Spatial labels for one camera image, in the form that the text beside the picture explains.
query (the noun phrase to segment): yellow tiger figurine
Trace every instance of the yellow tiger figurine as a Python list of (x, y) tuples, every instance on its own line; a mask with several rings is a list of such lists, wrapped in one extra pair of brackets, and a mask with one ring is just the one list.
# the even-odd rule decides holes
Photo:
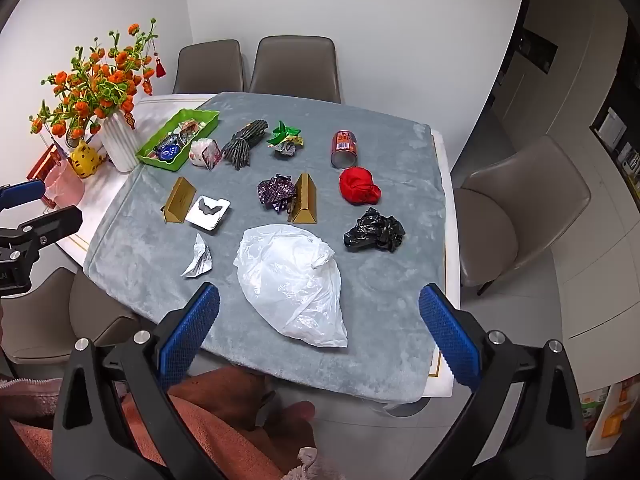
[(98, 166), (103, 162), (103, 158), (80, 139), (78, 146), (69, 155), (71, 165), (80, 178), (87, 178), (98, 170)]

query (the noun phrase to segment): gray tablecloth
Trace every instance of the gray tablecloth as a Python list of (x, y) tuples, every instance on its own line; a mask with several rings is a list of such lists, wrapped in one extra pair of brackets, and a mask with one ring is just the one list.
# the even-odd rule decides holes
[[(282, 159), (266, 142), (251, 150), (251, 166), (236, 171), (221, 162), (213, 171), (185, 163), (177, 172), (140, 165), (130, 175), (91, 241), (84, 272), (109, 295), (159, 322), (181, 308), (207, 280), (220, 290), (220, 315), (203, 347), (274, 376), (367, 399), (411, 402), (422, 396), (434, 341), (417, 309), (422, 286), (444, 289), (444, 193), (428, 126), (326, 102), (284, 96), (223, 93), (201, 108), (220, 111), (211, 135), (220, 147), (256, 119), (270, 130), (278, 120), (302, 130), (304, 148)], [(358, 163), (382, 190), (376, 206), (402, 222), (406, 236), (395, 253), (349, 252), (342, 236), (368, 206), (353, 206), (338, 190), (331, 166), (334, 132), (358, 139)], [(275, 173), (295, 181), (309, 172), (318, 190), (318, 223), (299, 224), (335, 251), (342, 277), (340, 306), (348, 331), (345, 349), (315, 348), (281, 336), (252, 308), (232, 265), (245, 229), (286, 222), (265, 209), (256, 186)], [(193, 257), (196, 228), (165, 224), (160, 213), (178, 176), (200, 194), (231, 201), (213, 234), (201, 231), (213, 269), (192, 280), (180, 276)]]

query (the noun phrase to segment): green tray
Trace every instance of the green tray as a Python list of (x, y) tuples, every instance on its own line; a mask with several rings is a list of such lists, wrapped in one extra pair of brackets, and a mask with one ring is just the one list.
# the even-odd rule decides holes
[[(171, 119), (169, 119), (162, 128), (158, 130), (156, 134), (154, 134), (147, 142), (144, 143), (142, 148), (140, 148), (136, 152), (136, 157), (138, 160), (144, 162), (145, 164), (149, 164), (150, 166), (155, 166), (156, 168), (162, 168), (163, 170), (169, 171), (178, 171), (180, 167), (187, 161), (189, 158), (189, 148), (191, 147), (191, 143), (194, 140), (204, 139), (205, 137), (209, 137), (210, 133), (218, 126), (218, 116), (220, 112), (212, 112), (210, 110), (187, 110), (183, 108), (179, 110), (177, 114), (175, 114)], [(160, 142), (164, 138), (164, 136), (172, 131), (174, 131), (178, 124), (183, 121), (188, 121), (189, 119), (195, 119), (198, 122), (206, 122), (207, 124), (201, 129), (191, 142), (188, 142), (183, 149), (180, 150), (174, 160), (171, 162), (165, 162), (164, 160), (159, 160), (158, 158), (149, 158), (146, 156), (149, 152), (151, 152), (156, 144)]]

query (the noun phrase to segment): pink cup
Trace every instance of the pink cup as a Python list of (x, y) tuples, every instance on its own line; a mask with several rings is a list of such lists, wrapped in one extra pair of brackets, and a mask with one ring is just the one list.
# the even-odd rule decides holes
[(66, 158), (49, 171), (44, 179), (44, 185), (46, 188), (45, 196), (61, 208), (78, 205), (84, 195), (84, 182)]

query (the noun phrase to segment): white ribbed vase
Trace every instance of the white ribbed vase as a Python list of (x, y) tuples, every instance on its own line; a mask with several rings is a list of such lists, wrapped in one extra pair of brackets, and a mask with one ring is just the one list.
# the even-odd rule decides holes
[(140, 148), (138, 136), (127, 124), (121, 110), (114, 112), (102, 122), (102, 131), (99, 135), (116, 170), (127, 173), (138, 165), (139, 160), (136, 159), (136, 151)]

